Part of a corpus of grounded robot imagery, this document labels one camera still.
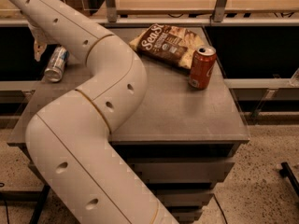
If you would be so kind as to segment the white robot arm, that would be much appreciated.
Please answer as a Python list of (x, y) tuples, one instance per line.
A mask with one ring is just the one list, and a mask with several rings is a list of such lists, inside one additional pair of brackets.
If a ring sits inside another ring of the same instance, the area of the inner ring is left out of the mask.
[(147, 89), (135, 52), (59, 0), (9, 0), (91, 71), (41, 108), (25, 142), (38, 172), (80, 224), (178, 224), (108, 142)]

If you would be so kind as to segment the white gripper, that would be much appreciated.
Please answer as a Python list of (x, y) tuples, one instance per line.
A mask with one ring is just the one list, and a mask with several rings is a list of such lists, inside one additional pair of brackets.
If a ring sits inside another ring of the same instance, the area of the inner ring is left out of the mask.
[(56, 40), (53, 39), (47, 32), (45, 32), (36, 22), (31, 19), (28, 20), (28, 27), (36, 40), (34, 42), (35, 60), (40, 61), (42, 54), (45, 52), (47, 45), (53, 45)]

